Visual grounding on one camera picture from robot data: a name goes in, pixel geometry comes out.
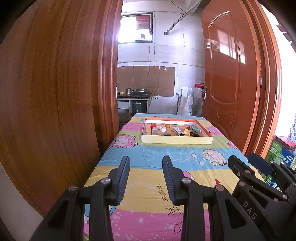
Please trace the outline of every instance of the silver bolt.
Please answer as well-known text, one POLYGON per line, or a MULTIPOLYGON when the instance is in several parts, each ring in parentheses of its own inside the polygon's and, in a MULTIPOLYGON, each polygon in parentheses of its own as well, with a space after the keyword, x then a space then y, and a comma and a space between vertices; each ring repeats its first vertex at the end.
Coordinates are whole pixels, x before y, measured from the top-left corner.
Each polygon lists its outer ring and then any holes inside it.
POLYGON ((217 189, 218 191, 222 192, 222 191, 224 191, 225 188, 224 188, 222 185, 217 185, 217 186, 216 186, 216 189, 217 189))
POLYGON ((107 183, 109 183, 110 181, 111 181, 110 178, 107 178, 107 177, 106 177, 106 178, 103 178, 101 182, 102 182, 103 184, 107 184, 107 183))
POLYGON ((185 177, 182 179, 182 182, 188 184, 188 183, 191 183, 191 179, 188 177, 185 177))
POLYGON ((70 191, 70 192, 73 192, 73 191, 75 191, 77 189, 77 187, 75 186, 75 185, 71 185, 70 187, 68 187, 68 190, 70 191))

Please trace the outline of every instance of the red-brown door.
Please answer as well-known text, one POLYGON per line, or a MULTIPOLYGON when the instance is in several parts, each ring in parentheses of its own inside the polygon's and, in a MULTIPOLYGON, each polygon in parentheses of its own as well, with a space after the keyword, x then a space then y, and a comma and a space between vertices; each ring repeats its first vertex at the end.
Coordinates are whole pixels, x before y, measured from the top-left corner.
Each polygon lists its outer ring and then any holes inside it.
POLYGON ((243 153, 256 121, 260 56, 241 0, 212 0, 202 12, 206 96, 202 116, 243 153))

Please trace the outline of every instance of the white floor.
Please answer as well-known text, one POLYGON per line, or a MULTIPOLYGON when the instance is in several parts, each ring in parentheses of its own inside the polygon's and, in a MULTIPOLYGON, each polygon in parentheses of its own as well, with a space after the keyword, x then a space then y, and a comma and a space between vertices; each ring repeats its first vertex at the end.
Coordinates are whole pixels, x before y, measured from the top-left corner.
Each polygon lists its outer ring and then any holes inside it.
POLYGON ((16 241, 29 241, 42 217, 27 203, 0 164, 0 217, 16 241))

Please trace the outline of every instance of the black window frame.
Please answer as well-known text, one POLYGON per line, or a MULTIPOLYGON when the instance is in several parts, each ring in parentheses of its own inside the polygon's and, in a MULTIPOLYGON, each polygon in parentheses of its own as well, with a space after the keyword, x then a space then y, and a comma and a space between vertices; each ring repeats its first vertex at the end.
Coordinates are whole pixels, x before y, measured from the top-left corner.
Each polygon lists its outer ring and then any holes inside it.
POLYGON ((150 15, 150 29, 149 30, 150 30, 150 34, 152 35, 152 39, 151 40, 135 40, 135 41, 132 41, 132 42, 123 42, 123 43, 120 43, 118 41, 118 44, 153 43, 153 13, 152 12, 121 15, 120 24, 121 24, 121 19, 124 18, 124 17, 133 17, 133 16, 140 16, 140 15, 150 15))

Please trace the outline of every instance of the white pipe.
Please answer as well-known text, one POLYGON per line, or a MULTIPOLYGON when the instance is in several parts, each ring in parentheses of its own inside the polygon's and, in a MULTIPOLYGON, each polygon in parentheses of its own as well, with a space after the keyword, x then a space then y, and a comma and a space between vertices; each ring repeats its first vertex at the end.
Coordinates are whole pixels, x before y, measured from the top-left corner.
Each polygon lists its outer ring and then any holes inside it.
POLYGON ((169 31, 171 31, 177 25, 177 23, 180 22, 191 10, 198 6, 201 3, 201 1, 202 0, 198 0, 191 8, 189 8, 185 13, 183 13, 182 17, 180 17, 177 22, 174 22, 173 25, 166 32, 164 32, 164 35, 168 35, 169 31))

